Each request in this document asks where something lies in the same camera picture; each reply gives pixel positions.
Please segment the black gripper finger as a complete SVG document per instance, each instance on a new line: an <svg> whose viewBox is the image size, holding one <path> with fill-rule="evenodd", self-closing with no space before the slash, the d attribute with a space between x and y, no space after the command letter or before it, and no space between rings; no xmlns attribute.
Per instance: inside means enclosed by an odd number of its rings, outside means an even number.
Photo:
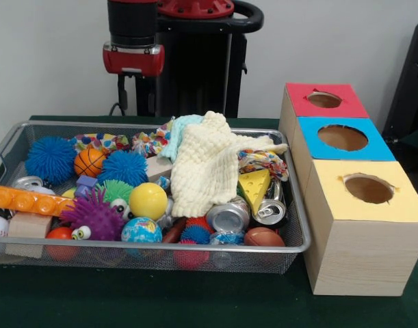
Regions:
<svg viewBox="0 0 418 328"><path fill-rule="evenodd" d="M118 104L121 110L128 109L128 97L125 89L125 76L118 75Z"/></svg>
<svg viewBox="0 0 418 328"><path fill-rule="evenodd" d="M148 114L155 115L156 112L156 93L157 93L157 78L147 78L148 83Z"/></svg>

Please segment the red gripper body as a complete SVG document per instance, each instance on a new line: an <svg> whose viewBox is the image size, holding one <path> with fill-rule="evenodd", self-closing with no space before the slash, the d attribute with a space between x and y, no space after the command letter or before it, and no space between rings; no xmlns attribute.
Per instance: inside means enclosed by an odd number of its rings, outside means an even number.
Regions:
<svg viewBox="0 0 418 328"><path fill-rule="evenodd" d="M163 45L147 48L122 48L106 42L103 45L103 63L110 74L139 74L158 77L165 62Z"/></svg>

